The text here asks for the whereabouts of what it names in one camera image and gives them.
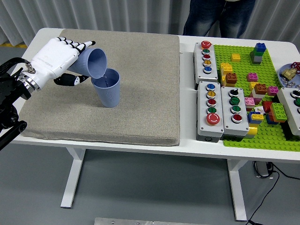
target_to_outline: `table leg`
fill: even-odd
[[[242,187],[240,185],[239,169],[247,160],[228,159],[228,171],[231,184],[232,199],[234,205],[235,219],[237,221],[247,221]]]
[[[62,208],[70,209],[72,207],[73,198],[75,195],[76,186],[80,175],[80,170],[83,163],[85,149],[67,148],[67,150],[69,151],[71,156],[73,156],[74,159],[69,174],[69,178],[67,180],[65,193],[62,198],[60,206]]]

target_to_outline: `white curtain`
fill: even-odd
[[[29,45],[43,27],[179,34],[190,0],[0,0],[0,44]],[[300,0],[256,0],[242,38],[300,49]],[[219,37],[218,24],[209,36]]]

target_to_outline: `person's leg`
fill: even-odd
[[[225,0],[191,0],[183,35],[205,36],[219,19]]]
[[[240,38],[245,32],[255,0],[226,2],[220,17],[220,31],[223,38]]]

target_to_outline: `white table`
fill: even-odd
[[[63,29],[41,29],[23,58],[30,60],[51,38],[60,35]],[[238,45],[254,47],[258,40],[229,39],[215,37],[180,36],[180,144],[174,147],[141,146],[129,144],[111,144],[101,142],[78,142],[66,140],[40,140],[19,135],[12,143],[66,147],[73,156],[73,164],[67,181],[61,207],[71,208],[77,181],[86,149],[143,152],[155,154],[181,155],[207,158],[224,158],[228,162],[228,171],[232,188],[232,197],[236,220],[246,221],[246,211],[240,185],[239,169],[249,160],[300,163],[300,152],[288,152],[263,149],[245,149],[225,147],[219,143],[199,142],[196,140],[196,91],[194,90],[193,51],[196,42],[208,40],[214,45]],[[263,41],[269,51],[276,71],[287,63],[300,61],[296,46],[288,42]],[[25,100],[15,102],[18,112]]]

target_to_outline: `blue plastic cup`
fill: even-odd
[[[95,79],[92,78],[96,92],[105,107],[112,108],[120,101],[120,75],[114,70],[108,68],[104,76]]]
[[[100,48],[87,48],[68,70],[98,79],[104,75],[106,68],[107,58],[105,52]]]

